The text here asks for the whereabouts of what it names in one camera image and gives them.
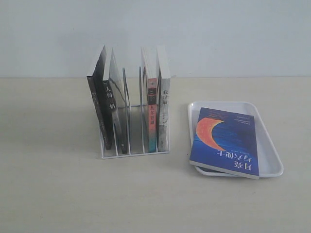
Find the blue book with orange moon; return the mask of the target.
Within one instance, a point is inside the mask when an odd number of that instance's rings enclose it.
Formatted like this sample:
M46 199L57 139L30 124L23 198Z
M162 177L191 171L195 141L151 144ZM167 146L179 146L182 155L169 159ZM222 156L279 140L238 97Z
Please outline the blue book with orange moon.
M258 180L254 116L202 107L193 136L190 164Z

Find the white grey rightmost book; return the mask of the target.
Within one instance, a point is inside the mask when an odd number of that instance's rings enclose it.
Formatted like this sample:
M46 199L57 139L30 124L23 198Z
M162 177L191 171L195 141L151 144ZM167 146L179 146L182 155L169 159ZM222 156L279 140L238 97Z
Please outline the white grey rightmost book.
M171 75L164 46L157 47L158 76L158 151L169 151L169 100Z

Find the red and teal book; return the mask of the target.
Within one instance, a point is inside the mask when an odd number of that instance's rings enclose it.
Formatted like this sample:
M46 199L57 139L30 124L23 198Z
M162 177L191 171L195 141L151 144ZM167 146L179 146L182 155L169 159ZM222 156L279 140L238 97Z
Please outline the red and teal book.
M147 148L149 153L157 152L156 111L157 77L156 67L151 59L148 47L141 47L142 61L142 97L146 126Z

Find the dark brown leftmost book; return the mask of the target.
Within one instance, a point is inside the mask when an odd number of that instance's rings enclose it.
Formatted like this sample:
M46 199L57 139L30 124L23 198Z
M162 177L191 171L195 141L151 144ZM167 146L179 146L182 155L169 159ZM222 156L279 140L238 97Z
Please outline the dark brown leftmost book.
M98 49L96 59L91 63L90 71L86 78L103 136L104 145L107 150L110 150L113 144L113 125L111 114L105 100L103 84L105 61L106 49L105 45L103 45L101 49Z

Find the white plastic tray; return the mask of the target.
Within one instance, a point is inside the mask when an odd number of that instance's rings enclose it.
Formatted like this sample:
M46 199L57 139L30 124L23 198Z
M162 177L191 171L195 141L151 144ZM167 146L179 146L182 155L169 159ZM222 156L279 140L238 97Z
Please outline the white plastic tray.
M284 166L255 105L243 101L194 101L190 103L188 105L188 121L191 143L193 143L194 132L202 107L254 116L259 176L261 178L272 178L283 174Z

